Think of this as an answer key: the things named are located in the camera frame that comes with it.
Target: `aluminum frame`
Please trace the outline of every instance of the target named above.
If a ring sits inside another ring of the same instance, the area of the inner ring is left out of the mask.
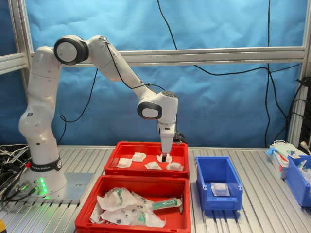
[[[23,83],[27,94],[29,67],[34,49],[30,34],[25,0],[8,0],[17,52],[24,54],[24,63],[20,57],[7,62],[0,57],[0,72],[22,69]],[[310,53],[310,13],[311,4],[308,0],[303,46],[298,47],[252,47],[252,48],[220,48],[220,49],[193,49],[193,50],[145,50],[121,51],[121,55],[130,66],[189,66],[189,65],[215,65],[215,64],[249,64],[249,63],[301,63],[299,79],[311,75]],[[92,67],[89,61],[73,67]],[[306,99],[307,88],[302,88],[298,98]],[[295,112],[304,113],[305,103],[298,101],[294,107]],[[294,115],[290,124],[288,140],[298,146],[302,119]]]

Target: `white packet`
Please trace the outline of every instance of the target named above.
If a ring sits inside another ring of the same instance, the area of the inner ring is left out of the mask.
[[[228,185],[226,183],[210,183],[214,196],[230,196]]]
[[[119,159],[117,168],[129,168],[132,164],[132,159],[121,158]]]
[[[145,199],[145,198],[143,198],[142,196],[140,196],[140,195],[138,195],[138,194],[136,194],[136,193],[134,193],[134,192],[132,192],[132,195],[133,195],[134,198],[136,198],[136,200],[137,200],[137,205],[139,205],[139,206],[145,206],[146,209],[150,209],[151,206],[152,206],[152,203],[154,203],[153,201],[148,200],[148,199]]]
[[[142,162],[147,157],[144,153],[135,152],[133,155],[133,162]]]
[[[132,225],[163,228],[165,224],[166,220],[162,221],[152,211],[139,211]]]
[[[297,165],[297,168],[298,168],[299,171],[302,171],[303,166],[305,165],[306,162],[307,162],[307,160],[304,160],[300,164]]]
[[[163,157],[163,154],[161,154],[160,156],[159,155],[156,156],[157,160],[160,163],[171,163],[172,162],[172,157],[170,156],[170,154],[166,154],[166,161],[165,162],[162,162],[162,157]]]
[[[159,164],[157,164],[157,162],[150,162],[148,164],[145,164],[145,167],[148,170],[162,170],[159,166]]]
[[[111,212],[137,204],[137,200],[126,188],[113,188],[104,198],[97,196],[97,201],[103,210]]]
[[[277,143],[277,144],[275,144],[275,148],[285,158],[287,158],[287,156],[290,156],[293,159],[299,159],[300,155],[307,155],[304,152],[298,150],[291,143],[286,143],[286,144]]]
[[[101,206],[99,205],[99,203],[96,203],[94,210],[92,212],[92,215],[89,218],[89,220],[92,223],[99,223],[102,212],[103,212],[103,210],[101,209]]]
[[[160,210],[166,208],[174,208],[181,206],[181,200],[177,198],[170,198],[168,200],[153,202],[149,210]]]
[[[167,164],[166,169],[170,171],[183,171],[184,167],[180,163],[172,162]]]
[[[101,214],[102,219],[107,220],[109,222],[118,224],[118,225],[131,225],[134,217],[131,213],[127,213],[123,209],[115,210],[115,211],[105,211]]]

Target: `red plastic bin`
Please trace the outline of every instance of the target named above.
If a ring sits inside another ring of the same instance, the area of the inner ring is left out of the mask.
[[[182,194],[184,196],[184,210],[182,214],[180,214],[178,207],[155,210],[154,213],[161,220],[166,219],[166,224],[163,228],[91,223],[89,218],[97,202],[97,196],[104,196],[105,192],[114,187],[125,187],[130,192],[134,191],[153,201],[161,201],[173,197],[179,198]],[[75,225],[77,233],[190,233],[189,181],[184,178],[100,176],[76,218]]]
[[[135,152],[145,153],[147,157],[140,162],[132,162],[129,168],[117,168],[120,158],[131,159]],[[168,163],[159,163],[157,155],[161,155],[161,143],[159,142],[119,142],[113,150],[105,166],[106,175],[121,176],[152,176],[152,177],[181,177],[188,178],[188,146],[186,143],[177,145],[173,143],[170,155],[172,162],[180,163],[183,171],[169,171],[166,169]],[[148,170],[145,164],[156,161],[162,170]]]

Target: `blue backdrop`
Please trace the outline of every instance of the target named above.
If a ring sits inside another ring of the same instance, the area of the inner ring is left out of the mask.
[[[105,35],[118,50],[174,49],[156,0],[28,0],[34,49],[53,46],[64,35],[83,39]],[[256,47],[267,45],[268,1],[161,0],[179,49]],[[273,0],[270,46],[301,46],[307,0]],[[277,70],[294,64],[271,64]],[[213,73],[238,72],[266,64],[202,66]],[[267,126],[267,72],[215,77],[193,66],[133,67],[146,83],[178,95],[178,129],[190,146],[263,147]],[[96,69],[64,68],[60,77],[52,129],[58,139],[64,128],[59,115],[76,119],[87,103]],[[19,73],[0,76],[0,142],[20,142],[17,124],[26,109]],[[273,73],[278,103],[284,112],[296,88],[298,67]],[[98,74],[91,102],[81,119],[68,124],[62,144],[115,145],[119,141],[158,141],[155,121],[137,115],[137,97],[121,82]],[[276,108],[272,85],[268,94],[270,143],[285,120]]]

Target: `green led light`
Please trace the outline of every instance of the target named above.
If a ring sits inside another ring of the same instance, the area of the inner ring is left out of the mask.
[[[45,187],[44,179],[40,178],[40,181],[41,181],[41,186],[43,188],[43,192],[41,192],[41,195],[44,195],[44,194],[46,194],[48,192],[48,190]]]

